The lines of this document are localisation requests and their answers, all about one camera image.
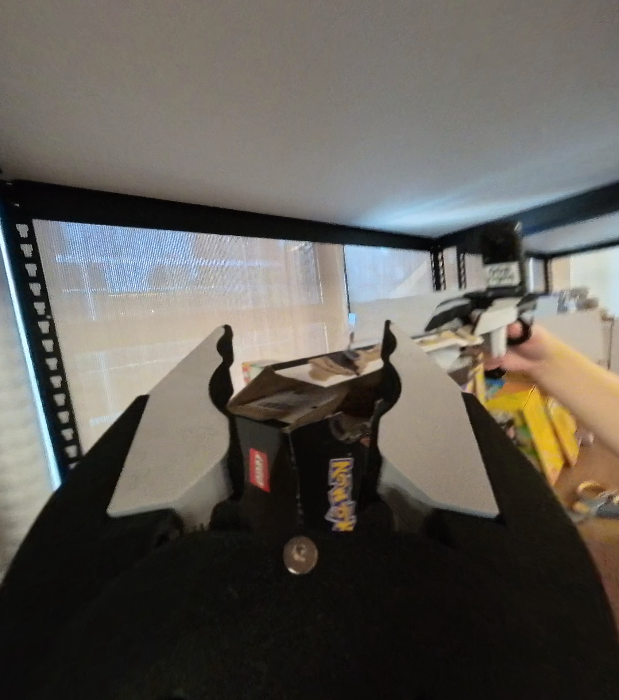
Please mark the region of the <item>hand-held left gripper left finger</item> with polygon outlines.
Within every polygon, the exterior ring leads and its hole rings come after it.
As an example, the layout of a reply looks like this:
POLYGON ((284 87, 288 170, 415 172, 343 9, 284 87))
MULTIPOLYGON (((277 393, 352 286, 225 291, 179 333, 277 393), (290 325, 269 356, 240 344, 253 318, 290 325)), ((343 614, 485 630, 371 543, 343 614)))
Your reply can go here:
POLYGON ((225 408, 233 385, 230 326, 214 329, 148 393, 107 513, 173 510, 183 524, 208 524, 232 494, 225 408))

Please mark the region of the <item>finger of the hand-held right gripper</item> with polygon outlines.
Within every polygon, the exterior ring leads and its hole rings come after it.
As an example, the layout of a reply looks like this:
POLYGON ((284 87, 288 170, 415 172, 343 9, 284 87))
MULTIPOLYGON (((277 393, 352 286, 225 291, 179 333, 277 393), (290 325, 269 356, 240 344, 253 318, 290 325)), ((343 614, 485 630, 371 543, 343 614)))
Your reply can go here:
POLYGON ((475 312, 474 302, 469 297, 455 297, 437 305, 424 332, 439 333, 443 330, 453 330, 470 326, 475 312))

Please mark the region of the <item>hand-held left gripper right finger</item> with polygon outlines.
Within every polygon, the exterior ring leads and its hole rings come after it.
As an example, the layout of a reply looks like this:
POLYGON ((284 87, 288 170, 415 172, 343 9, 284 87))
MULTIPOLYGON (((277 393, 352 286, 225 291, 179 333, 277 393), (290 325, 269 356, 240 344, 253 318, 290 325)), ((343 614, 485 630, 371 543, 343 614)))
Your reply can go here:
POLYGON ((384 459, 379 488, 407 503, 409 513, 440 509, 496 519, 499 507, 472 430, 462 390, 401 328, 387 321, 384 370, 399 393, 380 418, 384 459))

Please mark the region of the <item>black toy box tan base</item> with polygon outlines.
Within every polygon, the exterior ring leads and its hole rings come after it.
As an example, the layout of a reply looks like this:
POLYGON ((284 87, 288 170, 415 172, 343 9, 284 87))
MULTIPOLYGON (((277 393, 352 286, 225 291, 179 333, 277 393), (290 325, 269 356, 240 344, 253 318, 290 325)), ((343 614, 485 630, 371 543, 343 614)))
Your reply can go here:
POLYGON ((394 530, 378 493, 382 383, 380 344, 257 371, 227 405, 244 459, 244 526, 273 539, 394 530))

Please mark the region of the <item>black metal shelf rack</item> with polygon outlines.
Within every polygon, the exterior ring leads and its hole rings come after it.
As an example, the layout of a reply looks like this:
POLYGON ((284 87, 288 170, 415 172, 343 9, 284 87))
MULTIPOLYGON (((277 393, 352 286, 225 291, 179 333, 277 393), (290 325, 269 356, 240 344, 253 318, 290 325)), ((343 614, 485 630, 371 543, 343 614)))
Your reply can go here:
POLYGON ((0 1, 30 221, 428 251, 619 213, 619 1, 0 1))

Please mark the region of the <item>person's right forearm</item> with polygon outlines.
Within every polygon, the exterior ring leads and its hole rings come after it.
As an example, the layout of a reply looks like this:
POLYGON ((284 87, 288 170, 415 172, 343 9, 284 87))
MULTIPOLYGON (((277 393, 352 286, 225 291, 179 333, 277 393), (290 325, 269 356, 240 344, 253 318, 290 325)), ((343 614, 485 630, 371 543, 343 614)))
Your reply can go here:
POLYGON ((533 353, 525 372, 619 458, 619 376, 543 328, 533 328, 521 348, 533 353))

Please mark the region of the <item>person's right hand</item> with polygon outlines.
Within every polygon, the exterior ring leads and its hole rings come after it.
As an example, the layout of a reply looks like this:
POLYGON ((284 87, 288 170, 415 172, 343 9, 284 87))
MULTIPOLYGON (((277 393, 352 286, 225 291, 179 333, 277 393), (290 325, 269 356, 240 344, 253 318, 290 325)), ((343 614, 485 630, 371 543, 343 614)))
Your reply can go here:
POLYGON ((515 372, 536 378, 550 362, 554 338, 543 327, 522 320, 506 326, 503 355, 485 355, 484 369, 489 372, 515 372))

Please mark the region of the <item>translucent window blind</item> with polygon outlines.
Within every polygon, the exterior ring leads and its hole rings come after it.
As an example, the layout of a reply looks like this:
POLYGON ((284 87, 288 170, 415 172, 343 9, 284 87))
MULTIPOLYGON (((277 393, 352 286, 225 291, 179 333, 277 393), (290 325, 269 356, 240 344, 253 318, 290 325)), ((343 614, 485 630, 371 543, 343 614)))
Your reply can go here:
POLYGON ((87 451, 212 330, 245 362, 322 355, 359 304, 433 290, 430 254, 385 247, 37 221, 40 260, 87 451))

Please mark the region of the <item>grey yellow scissors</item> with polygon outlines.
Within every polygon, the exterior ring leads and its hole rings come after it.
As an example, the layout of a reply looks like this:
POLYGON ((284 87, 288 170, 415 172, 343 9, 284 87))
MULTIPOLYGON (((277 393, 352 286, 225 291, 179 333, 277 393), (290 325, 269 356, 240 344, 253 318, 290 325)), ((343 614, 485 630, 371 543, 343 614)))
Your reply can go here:
POLYGON ((570 516, 576 523, 595 518, 619 520, 619 491, 591 480, 582 482, 576 488, 570 516))

